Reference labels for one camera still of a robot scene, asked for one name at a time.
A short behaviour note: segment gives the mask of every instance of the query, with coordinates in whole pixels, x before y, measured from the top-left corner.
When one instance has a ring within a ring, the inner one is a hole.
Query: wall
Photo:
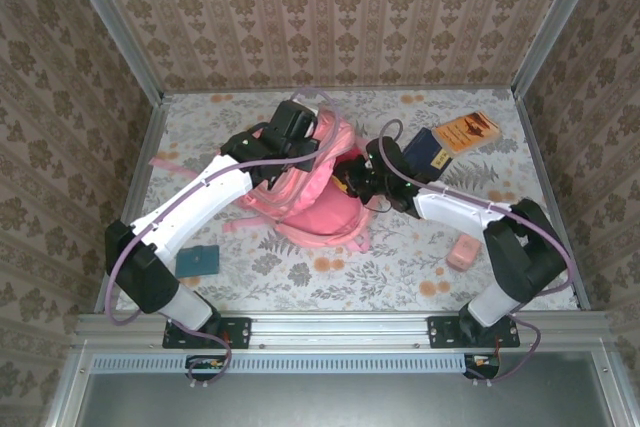
[[[552,0],[116,0],[166,91],[508,85]]]
[[[149,114],[89,0],[0,0],[0,425],[48,410]]]
[[[580,0],[525,102],[590,300],[640,392],[640,0]]]

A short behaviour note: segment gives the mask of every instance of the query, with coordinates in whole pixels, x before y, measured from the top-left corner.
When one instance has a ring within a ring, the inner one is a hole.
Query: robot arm
[[[318,141],[310,135],[315,122],[315,111],[297,102],[284,101],[271,121],[260,126],[259,136],[253,131],[234,135],[222,146],[221,155],[214,157],[196,179],[164,205],[130,226],[120,221],[112,223],[105,235],[107,273],[111,275],[124,249],[142,234],[140,242],[124,259],[116,283],[143,312],[159,312],[188,329],[215,334],[219,313],[178,282],[166,265],[220,210],[263,181],[273,185],[289,167],[262,164],[263,161],[315,152]],[[247,162],[253,165],[231,170],[232,166]],[[296,168],[307,171],[312,166],[313,161],[295,164]],[[162,221],[156,224],[159,216]]]
[[[491,327],[521,304],[530,302],[567,266],[560,253],[539,233],[484,206],[485,201],[465,194],[462,200],[441,182],[420,178],[411,171],[399,146],[383,137],[385,154],[393,166],[410,178],[429,182],[434,189],[420,189],[395,175],[383,161],[378,140],[367,145],[364,156],[336,167],[334,174],[352,197],[367,203],[373,195],[384,195],[391,206],[413,217],[436,220],[470,236],[484,240],[495,280],[459,312],[460,331],[470,344],[491,337]],[[538,204],[523,199],[518,204],[493,203],[503,211],[528,220],[558,240]]]

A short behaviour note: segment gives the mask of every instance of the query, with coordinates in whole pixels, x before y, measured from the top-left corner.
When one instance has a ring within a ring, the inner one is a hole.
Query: ventilation grille
[[[100,354],[93,374],[185,373],[185,354]],[[463,354],[234,354],[229,373],[365,374],[464,372]]]

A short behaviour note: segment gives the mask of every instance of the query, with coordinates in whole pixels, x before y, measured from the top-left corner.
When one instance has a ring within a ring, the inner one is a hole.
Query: floral tablecloth
[[[377,136],[389,119],[400,118],[404,146],[421,127],[433,127],[474,110],[483,110],[502,130],[502,138],[453,160],[442,180],[452,187],[490,198],[530,197],[544,205],[534,165],[513,97],[503,90],[330,91],[343,115],[365,138]],[[202,170],[230,135],[271,117],[290,91],[180,94],[171,98],[157,156]],[[319,104],[320,98],[309,99]],[[188,180],[154,168],[144,212],[179,191]],[[384,311],[458,310],[492,280],[486,251],[466,273],[447,267],[444,258],[459,232],[437,222],[395,211],[376,214],[370,227],[372,248],[299,248],[268,227],[223,234],[225,222],[252,214],[233,205],[216,215],[187,244],[220,246],[220,273],[184,282],[221,310]],[[122,296],[119,309],[132,308]],[[576,309],[567,289],[535,299],[528,308]]]

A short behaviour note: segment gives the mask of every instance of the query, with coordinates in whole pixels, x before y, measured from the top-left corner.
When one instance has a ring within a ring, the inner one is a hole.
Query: orange book cover
[[[433,133],[453,157],[493,142],[500,137],[500,127],[483,112],[473,112],[436,127]]]

